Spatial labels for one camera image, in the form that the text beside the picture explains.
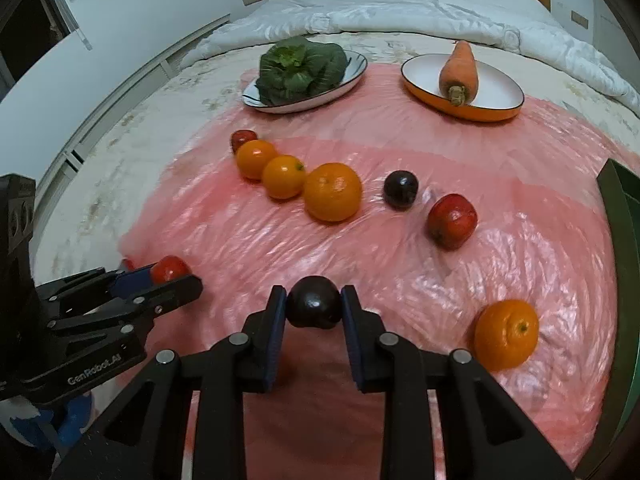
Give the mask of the blue gloved left hand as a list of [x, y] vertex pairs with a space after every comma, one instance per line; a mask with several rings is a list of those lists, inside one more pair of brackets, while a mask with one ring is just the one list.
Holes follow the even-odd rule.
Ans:
[[1, 402], [1, 425], [10, 437], [31, 448], [65, 451], [93, 420], [93, 395], [76, 396], [60, 408], [36, 408], [22, 396]]

